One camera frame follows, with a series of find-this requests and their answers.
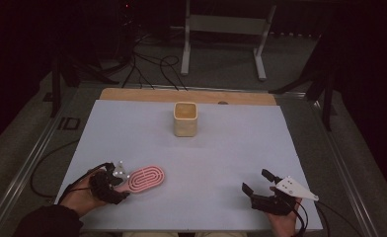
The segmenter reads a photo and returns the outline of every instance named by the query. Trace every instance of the square container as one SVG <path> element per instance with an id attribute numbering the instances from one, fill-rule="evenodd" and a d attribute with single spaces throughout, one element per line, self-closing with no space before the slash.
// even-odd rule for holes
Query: square container
<path id="1" fill-rule="evenodd" d="M 176 136 L 195 136 L 197 130 L 197 106 L 192 102 L 177 102 L 174 108 L 174 132 Z"/>

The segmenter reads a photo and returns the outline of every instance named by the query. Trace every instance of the hand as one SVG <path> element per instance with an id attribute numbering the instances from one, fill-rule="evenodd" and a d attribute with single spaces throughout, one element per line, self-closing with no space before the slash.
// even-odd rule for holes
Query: hand
<path id="1" fill-rule="evenodd" d="M 60 205 L 64 205 L 72 210 L 75 210 L 79 217 L 84 216 L 92 209 L 106 205 L 107 203 L 105 201 L 94 197 L 90 190 L 89 179 L 98 172 L 105 172 L 105 170 L 96 170 L 77 183 L 66 195 Z"/>
<path id="2" fill-rule="evenodd" d="M 302 201 L 302 198 L 296 199 L 297 204 L 295 205 L 295 209 L 298 210 L 299 204 Z M 267 215 L 274 236 L 276 237 L 291 237 L 295 235 L 295 223 L 297 219 L 297 215 L 291 211 L 287 215 L 275 215 L 271 213 L 265 212 Z"/>

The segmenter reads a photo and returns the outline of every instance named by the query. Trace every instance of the person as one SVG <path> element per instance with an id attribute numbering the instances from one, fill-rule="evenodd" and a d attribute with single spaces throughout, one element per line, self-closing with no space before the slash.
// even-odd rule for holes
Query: person
<path id="1" fill-rule="evenodd" d="M 89 187 L 89 179 L 97 172 L 94 171 L 87 176 L 69 192 L 59 204 L 42 206 L 27 214 L 18 224 L 13 237 L 77 237 L 83 222 L 80 217 L 86 215 L 91 210 L 104 206 L 107 203 L 94 197 Z M 299 207 L 301 199 L 297 199 L 296 209 Z M 276 237 L 291 237 L 295 234 L 295 222 L 297 216 L 291 211 L 288 215 L 274 215 L 266 213 L 273 234 Z M 125 233 L 124 236 L 136 237 L 139 233 Z M 157 233 L 150 233 L 150 236 L 158 236 Z M 167 236 L 178 236 L 177 233 L 167 233 Z M 196 237 L 243 237 L 246 233 L 200 233 Z"/>

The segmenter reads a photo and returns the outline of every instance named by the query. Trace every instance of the sleeve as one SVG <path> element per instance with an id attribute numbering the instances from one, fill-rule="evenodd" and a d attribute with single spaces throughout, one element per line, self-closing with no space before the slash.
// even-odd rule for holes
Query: sleeve
<path id="1" fill-rule="evenodd" d="M 21 220 L 13 237 L 77 237 L 82 226 L 74 210 L 62 205 L 42 206 Z"/>

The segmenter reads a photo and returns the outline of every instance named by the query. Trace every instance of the pink brush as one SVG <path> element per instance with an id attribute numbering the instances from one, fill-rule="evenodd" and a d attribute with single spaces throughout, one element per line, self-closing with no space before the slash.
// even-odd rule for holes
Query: pink brush
<path id="1" fill-rule="evenodd" d="M 165 173 L 157 166 L 147 166 L 132 172 L 125 184 L 116 187 L 117 192 L 140 193 L 162 184 Z"/>

